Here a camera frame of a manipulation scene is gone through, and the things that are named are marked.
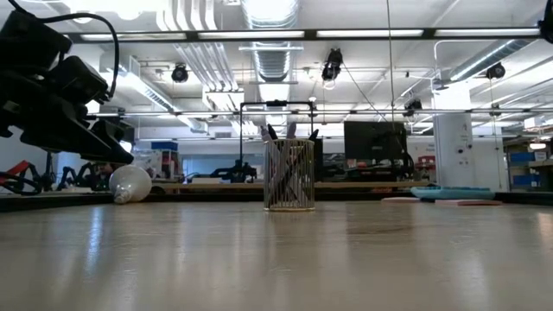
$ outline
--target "cable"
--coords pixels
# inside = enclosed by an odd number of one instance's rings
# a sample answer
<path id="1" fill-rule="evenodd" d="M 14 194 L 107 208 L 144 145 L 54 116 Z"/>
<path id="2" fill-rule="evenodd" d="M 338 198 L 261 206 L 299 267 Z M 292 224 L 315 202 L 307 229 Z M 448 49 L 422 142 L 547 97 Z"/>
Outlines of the cable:
<path id="1" fill-rule="evenodd" d="M 361 93 L 361 95 L 363 95 L 363 97 L 365 98 L 367 104 L 369 104 L 371 106 L 371 108 L 377 112 L 377 114 L 382 117 L 384 119 L 384 121 L 388 122 L 388 120 L 386 120 L 386 117 L 385 115 L 383 115 L 382 113 L 380 113 L 380 111 L 378 111 L 378 109 L 371 103 L 371 101 L 369 100 L 369 98 L 363 93 L 363 91 L 361 90 L 361 87 L 359 86 L 359 84 L 357 84 L 357 81 L 355 81 L 355 78 L 353 77 L 352 73 L 350 73 L 349 71 L 349 68 L 347 67 L 346 63 L 344 61 L 342 61 L 342 64 L 344 65 L 344 68 L 346 69 L 347 71 L 347 74 L 349 74 L 349 77 L 352 79 L 352 82 L 355 84 L 355 86 L 357 87 L 357 89 L 359 90 L 359 92 Z"/>
<path id="2" fill-rule="evenodd" d="M 391 123 L 394 126 L 394 104 L 396 92 L 394 90 L 394 67 L 393 67 L 393 55 L 391 53 L 391 16 L 390 16 L 390 0 L 386 0 L 386 8 L 388 11 L 388 45 L 390 48 L 390 86 L 391 86 Z"/>
<path id="3" fill-rule="evenodd" d="M 29 15 L 29 16 L 35 17 L 34 15 L 32 15 L 31 13 L 26 11 L 24 8 L 22 8 L 21 5 L 19 5 L 16 2 L 16 0 L 8 0 L 8 1 L 11 3 L 11 5 L 13 5 L 13 7 L 16 9 L 16 11 L 18 11 L 20 13 L 23 13 L 23 14 L 26 14 L 26 15 Z M 118 39 L 118 34 L 115 31 L 115 29 L 113 28 L 113 26 L 111 25 L 111 23 L 108 20 L 106 20 L 105 18 L 103 18 L 102 16 L 92 14 L 92 13 L 73 13 L 73 14 L 67 14 L 67 15 L 63 15 L 63 16 L 53 16 L 53 17 L 47 17 L 47 18 L 35 17 L 35 18 L 38 21 L 43 22 L 43 23 L 63 22 L 63 21 L 68 21 L 68 20 L 73 20 L 73 19 L 78 19 L 78 18 L 92 18 L 92 19 L 95 19 L 97 21 L 103 22 L 107 26 L 107 28 L 111 32 L 111 36 L 113 36 L 113 44 L 115 45 L 115 51 L 114 51 L 115 60 L 114 60 L 114 64 L 113 64 L 113 81 L 111 82 L 111 89 L 108 92 L 109 98 L 113 98 L 113 95 L 115 94 L 115 89 L 116 89 L 116 86 L 117 86 L 117 79 L 118 79 L 118 74 L 119 74 L 119 39 Z"/>

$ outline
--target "security camera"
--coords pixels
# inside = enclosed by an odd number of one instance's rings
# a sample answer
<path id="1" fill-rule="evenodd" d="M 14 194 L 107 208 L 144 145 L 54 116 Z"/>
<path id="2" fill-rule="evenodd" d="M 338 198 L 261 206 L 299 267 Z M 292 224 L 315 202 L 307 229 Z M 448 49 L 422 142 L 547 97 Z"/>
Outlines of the security camera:
<path id="1" fill-rule="evenodd" d="M 176 64 L 175 70 L 171 73 L 171 79 L 176 83 L 183 83 L 188 80 L 188 71 L 185 64 Z"/>

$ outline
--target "metal pole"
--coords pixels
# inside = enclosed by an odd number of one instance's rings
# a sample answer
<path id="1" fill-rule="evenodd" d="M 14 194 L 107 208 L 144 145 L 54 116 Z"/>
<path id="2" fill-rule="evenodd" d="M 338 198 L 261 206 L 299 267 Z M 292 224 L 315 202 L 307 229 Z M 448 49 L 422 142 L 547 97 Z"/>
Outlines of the metal pole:
<path id="1" fill-rule="evenodd" d="M 242 150 L 242 109 L 244 108 L 244 103 L 240 104 L 240 166 L 242 166 L 242 157 L 243 157 L 243 150 Z"/>

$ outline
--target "blue tray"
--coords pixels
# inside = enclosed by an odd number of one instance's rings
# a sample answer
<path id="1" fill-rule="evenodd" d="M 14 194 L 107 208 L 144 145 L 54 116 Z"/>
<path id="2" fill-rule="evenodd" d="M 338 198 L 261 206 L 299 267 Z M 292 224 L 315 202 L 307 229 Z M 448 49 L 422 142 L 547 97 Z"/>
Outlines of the blue tray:
<path id="1" fill-rule="evenodd" d="M 427 200 L 493 200 L 495 193 L 482 187 L 412 187 L 411 193 Z"/>

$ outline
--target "metal frame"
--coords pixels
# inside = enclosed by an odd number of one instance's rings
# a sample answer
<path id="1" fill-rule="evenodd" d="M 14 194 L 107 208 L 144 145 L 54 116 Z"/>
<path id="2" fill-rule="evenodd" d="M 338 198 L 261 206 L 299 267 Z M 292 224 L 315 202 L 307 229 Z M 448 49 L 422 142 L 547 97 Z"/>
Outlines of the metal frame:
<path id="1" fill-rule="evenodd" d="M 344 35 L 323 35 L 322 32 L 337 32 Z M 99 44 L 112 42 L 107 32 L 63 33 L 75 44 Z M 122 31 L 118 32 L 120 43 L 189 43 L 189 42 L 258 42 L 258 41 L 439 41 L 439 40 L 501 40 L 540 39 L 538 28 L 407 28 L 407 29 L 271 29 L 237 31 Z"/>
<path id="2" fill-rule="evenodd" d="M 287 102 L 288 104 L 306 104 L 310 102 Z M 265 105 L 266 103 L 244 103 L 248 105 Z M 382 114 L 395 114 L 401 115 L 404 113 L 410 112 L 405 109 L 386 109 L 386 110 L 331 110 L 331 111 L 316 111 L 317 115 L 346 115 L 346 114 L 358 114 L 358 115 L 382 115 Z M 453 114 L 453 113 L 470 113 L 470 114 L 488 114 L 488 113 L 551 113 L 553 112 L 552 108 L 499 108 L 499 109 L 422 109 L 417 110 L 418 114 Z M 100 112 L 100 113 L 91 113 L 89 117 L 158 117 L 158 116 L 199 116 L 204 115 L 206 117 L 217 117 L 217 116 L 240 116 L 242 114 L 242 107 L 240 111 L 178 111 L 178 112 Z M 250 116 L 261 116 L 261 115 L 305 115 L 313 116 L 313 111 L 248 111 L 247 115 Z"/>
<path id="3" fill-rule="evenodd" d="M 273 101 L 273 102 L 245 102 L 240 104 L 240 165 L 242 165 L 242 160 L 244 159 L 244 149 L 243 149 L 243 136 L 242 136 L 242 119 L 243 119 L 243 110 L 247 105 L 267 105 L 267 107 L 286 107 L 287 105 L 307 105 L 309 107 L 309 115 L 311 116 L 311 132 L 313 133 L 313 102 L 310 101 Z M 265 113 L 260 113 L 259 115 L 266 115 L 267 111 L 260 111 Z"/>

